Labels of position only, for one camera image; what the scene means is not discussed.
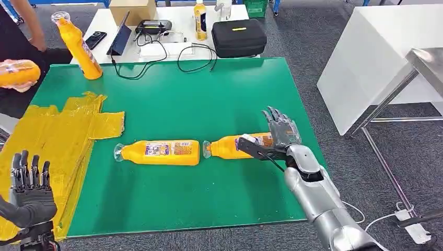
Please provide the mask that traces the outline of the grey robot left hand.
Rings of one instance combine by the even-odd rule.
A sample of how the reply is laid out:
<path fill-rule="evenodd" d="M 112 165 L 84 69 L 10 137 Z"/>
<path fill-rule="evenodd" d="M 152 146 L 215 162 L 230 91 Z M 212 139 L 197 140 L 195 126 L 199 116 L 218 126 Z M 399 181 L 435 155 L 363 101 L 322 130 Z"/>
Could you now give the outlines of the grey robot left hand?
<path fill-rule="evenodd" d="M 50 162 L 39 170 L 39 155 L 28 164 L 29 152 L 14 154 L 11 162 L 9 201 L 1 198 L 1 217 L 24 229 L 51 221 L 57 206 L 50 185 Z"/>

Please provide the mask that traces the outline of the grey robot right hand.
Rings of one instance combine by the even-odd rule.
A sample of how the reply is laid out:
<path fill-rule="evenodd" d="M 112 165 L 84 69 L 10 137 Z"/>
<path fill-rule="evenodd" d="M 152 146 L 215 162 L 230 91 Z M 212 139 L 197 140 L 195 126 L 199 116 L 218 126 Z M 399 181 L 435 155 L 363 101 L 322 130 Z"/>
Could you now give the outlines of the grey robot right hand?
<path fill-rule="evenodd" d="M 293 119 L 278 109 L 267 106 L 262 110 L 269 126 L 275 149 L 286 149 L 290 145 L 301 144 L 301 136 Z"/>

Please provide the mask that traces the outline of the person's right hand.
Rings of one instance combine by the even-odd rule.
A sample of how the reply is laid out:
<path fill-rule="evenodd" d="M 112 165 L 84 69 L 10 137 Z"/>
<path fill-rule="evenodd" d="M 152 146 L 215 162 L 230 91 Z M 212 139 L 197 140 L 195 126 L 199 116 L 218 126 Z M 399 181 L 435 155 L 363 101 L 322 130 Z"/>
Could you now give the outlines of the person's right hand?
<path fill-rule="evenodd" d="M 3 85 L 1 88 L 4 89 L 14 89 L 17 92 L 23 93 L 29 90 L 32 86 L 34 86 L 38 81 L 27 81 L 22 83 L 14 83 L 9 85 Z"/>

